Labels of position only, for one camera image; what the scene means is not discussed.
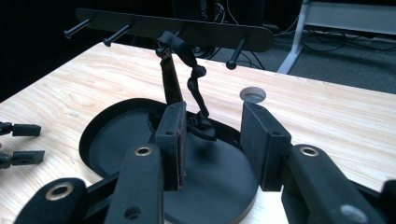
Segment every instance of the wood grain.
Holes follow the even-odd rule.
[[[174,58],[188,110],[197,112],[186,85],[191,70]],[[87,185],[100,180],[81,161],[79,138],[99,112],[119,101],[164,102],[159,62],[153,50],[98,44],[0,104],[1,121],[42,126],[36,138],[0,136],[1,150],[46,150],[39,165],[0,170],[0,223],[15,220],[35,192],[54,179],[74,176]],[[267,93],[261,105],[289,130],[293,144],[322,148],[348,178],[371,189],[396,178],[395,95],[241,66],[230,71],[223,63],[199,64],[207,70],[200,91],[210,118],[239,130],[239,92],[259,87]],[[264,221],[287,223],[279,193],[259,192],[243,223]]]

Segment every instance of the black peg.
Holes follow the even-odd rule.
[[[120,36],[124,35],[126,32],[128,32],[129,29],[131,29],[132,25],[126,25],[124,27],[122,27],[122,29],[118,30],[113,36],[111,36],[110,38],[104,39],[103,43],[110,47],[111,43],[113,43],[114,41],[116,41],[118,38],[120,38]]]
[[[86,27],[87,25],[89,25],[91,23],[91,20],[85,20],[82,23],[80,23],[79,25],[71,28],[68,31],[64,31],[64,36],[68,39],[70,39],[72,37],[73,34],[75,34],[76,32],[78,32],[79,30],[81,30],[82,28]]]
[[[236,47],[236,50],[233,53],[233,57],[231,58],[230,61],[228,61],[226,63],[228,69],[234,70],[236,68],[236,60],[238,59],[239,54],[241,54],[241,51],[245,45],[245,42],[246,42],[246,39],[244,37],[239,41],[238,47]]]

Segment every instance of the black circular base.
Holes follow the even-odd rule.
[[[116,173],[129,148],[148,142],[149,113],[161,115],[165,108],[147,99],[109,107],[81,136],[81,158],[102,177]],[[171,223],[236,223],[254,204],[258,184],[235,144],[239,136],[236,130],[214,123],[218,136],[227,139],[206,141],[188,133],[183,189],[163,195],[165,219]]]

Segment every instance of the black horizontal bar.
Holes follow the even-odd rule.
[[[271,31],[256,26],[223,24],[204,21],[186,21],[161,17],[141,16],[79,8],[80,21],[92,20],[87,26],[92,29],[117,32],[125,25],[132,28],[126,34],[157,39],[164,31],[182,31],[180,38],[193,46],[236,49],[242,38],[246,43],[242,50],[264,52],[274,43]]]

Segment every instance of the gray carpet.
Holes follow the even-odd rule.
[[[265,70],[277,71],[291,49],[292,39],[293,35],[276,37],[276,42],[270,50],[256,53]],[[306,46],[303,47],[302,53],[289,74],[396,94],[396,43],[394,40],[360,37],[351,39],[343,47],[341,47],[342,40],[324,43],[326,41],[328,39],[318,39],[312,35],[304,37],[303,42]],[[252,63],[260,66],[250,52],[244,53]],[[227,62],[232,55],[233,50],[221,49],[212,60]],[[248,61],[248,58],[240,55],[238,60]],[[239,65],[250,66],[245,62],[240,62]]]

